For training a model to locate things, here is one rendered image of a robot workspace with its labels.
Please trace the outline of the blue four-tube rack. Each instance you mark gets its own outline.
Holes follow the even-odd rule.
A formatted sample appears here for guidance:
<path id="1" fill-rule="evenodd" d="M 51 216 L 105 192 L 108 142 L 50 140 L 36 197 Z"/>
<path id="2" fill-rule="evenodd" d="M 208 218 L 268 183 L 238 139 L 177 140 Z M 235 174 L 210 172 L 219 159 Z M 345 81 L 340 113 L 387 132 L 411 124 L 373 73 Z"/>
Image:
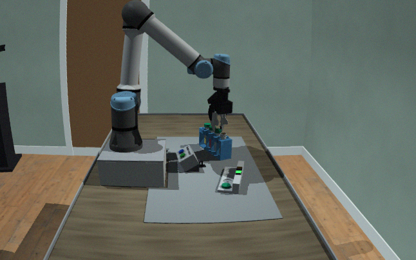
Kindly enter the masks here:
<path id="1" fill-rule="evenodd" d="M 206 136 L 206 145 L 204 143 L 204 135 Z M 211 148 L 209 147 L 209 139 L 211 139 Z M 214 142 L 216 142 L 216 151 L 214 150 Z M 199 146 L 219 160 L 231 158 L 232 139 L 226 136 L 226 139 L 222 140 L 220 136 L 216 136 L 215 133 L 211 133 L 205 127 L 199 127 Z"/>

